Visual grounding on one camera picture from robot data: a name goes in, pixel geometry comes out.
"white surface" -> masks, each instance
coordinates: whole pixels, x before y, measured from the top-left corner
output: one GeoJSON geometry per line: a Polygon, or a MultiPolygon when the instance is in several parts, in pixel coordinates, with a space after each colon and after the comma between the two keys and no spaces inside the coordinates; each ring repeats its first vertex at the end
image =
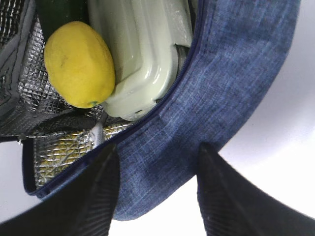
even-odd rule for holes
{"type": "Polygon", "coordinates": [[[290,54],[220,154],[279,201],[315,218],[315,1],[303,0],[290,54]]]}
{"type": "MultiPolygon", "coordinates": [[[[241,174],[283,203],[315,217],[315,1],[303,0],[290,55],[250,120],[221,150],[241,174]]],[[[33,206],[24,193],[21,147],[0,144],[0,221],[33,206]]],[[[196,179],[148,214],[113,221],[110,236],[204,236],[196,179]]]]}

